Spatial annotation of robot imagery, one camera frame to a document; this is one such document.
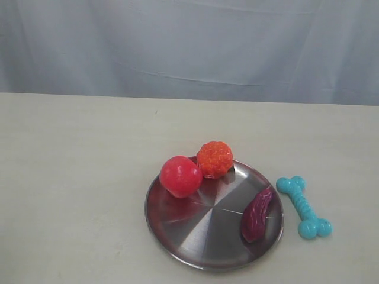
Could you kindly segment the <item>red toy apple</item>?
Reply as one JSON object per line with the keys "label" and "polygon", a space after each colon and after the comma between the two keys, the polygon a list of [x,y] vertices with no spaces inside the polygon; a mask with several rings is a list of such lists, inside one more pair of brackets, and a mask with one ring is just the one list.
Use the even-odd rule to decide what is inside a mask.
{"label": "red toy apple", "polygon": [[188,157],[174,156],[162,166],[159,180],[172,196],[187,198],[199,189],[203,174]]}

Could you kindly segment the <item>turquoise toy bone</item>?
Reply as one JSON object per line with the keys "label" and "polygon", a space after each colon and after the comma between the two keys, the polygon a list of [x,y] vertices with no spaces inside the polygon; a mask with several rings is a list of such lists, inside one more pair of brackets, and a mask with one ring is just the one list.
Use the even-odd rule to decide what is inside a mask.
{"label": "turquoise toy bone", "polygon": [[301,176],[280,177],[276,181],[277,191],[289,197],[301,219],[298,234],[306,240],[328,237],[333,231],[332,224],[327,219],[317,216],[304,196],[305,187],[306,182]]}

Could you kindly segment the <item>orange textured ball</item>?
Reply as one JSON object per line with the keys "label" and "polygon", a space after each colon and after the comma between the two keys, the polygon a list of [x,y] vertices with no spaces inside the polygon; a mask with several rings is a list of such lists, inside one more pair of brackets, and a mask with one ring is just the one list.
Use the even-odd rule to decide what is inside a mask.
{"label": "orange textured ball", "polygon": [[221,178],[233,167],[232,150],[222,141],[203,144],[196,158],[203,177],[207,179]]}

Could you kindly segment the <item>round stainless steel plate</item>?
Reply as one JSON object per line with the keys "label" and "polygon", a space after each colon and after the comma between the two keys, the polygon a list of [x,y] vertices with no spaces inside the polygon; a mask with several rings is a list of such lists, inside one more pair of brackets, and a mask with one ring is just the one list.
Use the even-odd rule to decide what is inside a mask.
{"label": "round stainless steel plate", "polygon": [[[270,189],[264,236],[248,243],[240,232],[242,214],[256,194]],[[158,244],[180,262],[221,272],[247,266],[280,241],[284,214],[278,192],[256,169],[235,160],[220,179],[203,179],[193,195],[178,199],[152,180],[146,194],[147,226]]]}

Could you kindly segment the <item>dark purple toy meat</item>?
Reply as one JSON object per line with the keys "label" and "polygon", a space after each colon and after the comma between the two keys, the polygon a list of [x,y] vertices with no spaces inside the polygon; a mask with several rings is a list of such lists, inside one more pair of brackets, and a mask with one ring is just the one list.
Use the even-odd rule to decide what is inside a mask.
{"label": "dark purple toy meat", "polygon": [[257,193],[245,208],[240,223],[240,232],[246,242],[253,243],[264,237],[267,210],[272,198],[272,190],[268,187]]}

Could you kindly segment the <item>light blue backdrop cloth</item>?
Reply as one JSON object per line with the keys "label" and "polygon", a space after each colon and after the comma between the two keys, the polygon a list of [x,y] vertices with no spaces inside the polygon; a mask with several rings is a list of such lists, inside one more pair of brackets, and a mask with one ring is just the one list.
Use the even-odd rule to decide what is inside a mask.
{"label": "light blue backdrop cloth", "polygon": [[1,91],[378,104],[377,1],[2,1]]}

